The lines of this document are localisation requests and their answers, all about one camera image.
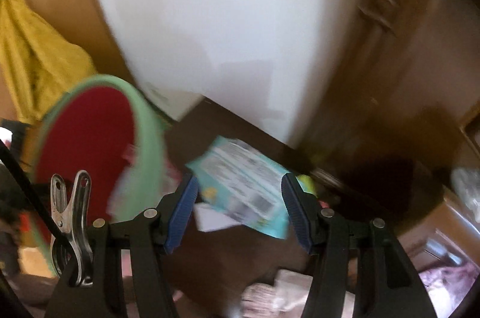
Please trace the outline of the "metal spring clip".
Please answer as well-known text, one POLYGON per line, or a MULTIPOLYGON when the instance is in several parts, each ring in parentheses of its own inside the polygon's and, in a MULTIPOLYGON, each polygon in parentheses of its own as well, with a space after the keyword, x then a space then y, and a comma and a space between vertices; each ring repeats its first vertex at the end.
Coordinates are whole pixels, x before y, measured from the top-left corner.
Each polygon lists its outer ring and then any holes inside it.
POLYGON ((93 284, 94 254, 87 235, 87 212, 92 181, 86 170, 76 173, 72 192, 68 195, 65 181, 59 174, 50 180, 51 217, 65 242, 58 241, 54 235, 50 240, 50 256, 55 272, 60 276, 68 262, 74 259, 76 276, 74 286, 93 284))

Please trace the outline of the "dark wooden headboard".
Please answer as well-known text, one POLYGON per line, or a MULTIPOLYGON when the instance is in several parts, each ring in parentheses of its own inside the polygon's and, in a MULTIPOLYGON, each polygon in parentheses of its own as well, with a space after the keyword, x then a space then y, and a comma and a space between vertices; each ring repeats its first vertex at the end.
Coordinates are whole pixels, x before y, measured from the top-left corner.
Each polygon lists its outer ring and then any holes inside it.
POLYGON ((343 216, 425 216, 479 167, 479 0, 360 0, 299 147, 343 216))

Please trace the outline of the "green red plastic trash bin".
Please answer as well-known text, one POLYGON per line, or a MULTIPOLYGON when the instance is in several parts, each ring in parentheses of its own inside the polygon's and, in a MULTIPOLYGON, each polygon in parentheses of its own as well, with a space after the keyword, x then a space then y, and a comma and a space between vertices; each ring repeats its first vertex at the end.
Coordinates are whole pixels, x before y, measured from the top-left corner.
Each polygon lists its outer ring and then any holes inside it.
POLYGON ((92 179, 87 222, 130 221, 163 196, 164 128, 132 84, 97 74, 67 92, 47 114, 31 179, 47 184, 58 174, 71 184, 85 170, 92 179))

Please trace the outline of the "purple lace bedding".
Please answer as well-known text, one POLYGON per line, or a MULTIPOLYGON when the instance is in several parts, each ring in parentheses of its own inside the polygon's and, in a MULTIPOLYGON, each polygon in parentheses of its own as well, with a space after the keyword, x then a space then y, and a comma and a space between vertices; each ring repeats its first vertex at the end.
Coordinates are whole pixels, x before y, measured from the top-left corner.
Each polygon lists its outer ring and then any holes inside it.
POLYGON ((440 266, 419 273, 437 317, 450 317, 478 275, 479 268, 470 262, 461 266, 440 266))

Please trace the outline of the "teal wet wipes package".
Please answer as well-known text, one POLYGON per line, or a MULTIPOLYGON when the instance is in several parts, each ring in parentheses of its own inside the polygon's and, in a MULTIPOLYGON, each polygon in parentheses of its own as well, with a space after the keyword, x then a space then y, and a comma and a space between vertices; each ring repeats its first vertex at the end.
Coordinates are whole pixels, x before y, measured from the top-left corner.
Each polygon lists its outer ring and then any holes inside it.
POLYGON ((240 139, 218 136, 187 168, 197 177, 204 202, 253 230, 287 238, 283 166, 240 139))

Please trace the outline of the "yellow fleece garment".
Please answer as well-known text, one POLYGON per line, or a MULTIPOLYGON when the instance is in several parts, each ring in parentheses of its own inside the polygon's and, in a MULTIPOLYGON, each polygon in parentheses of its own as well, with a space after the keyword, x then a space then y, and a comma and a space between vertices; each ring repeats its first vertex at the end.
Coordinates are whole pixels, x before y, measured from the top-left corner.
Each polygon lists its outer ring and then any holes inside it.
POLYGON ((1 0, 1 71, 17 117, 26 124, 41 121, 64 93, 98 73, 90 55, 26 0, 1 0))

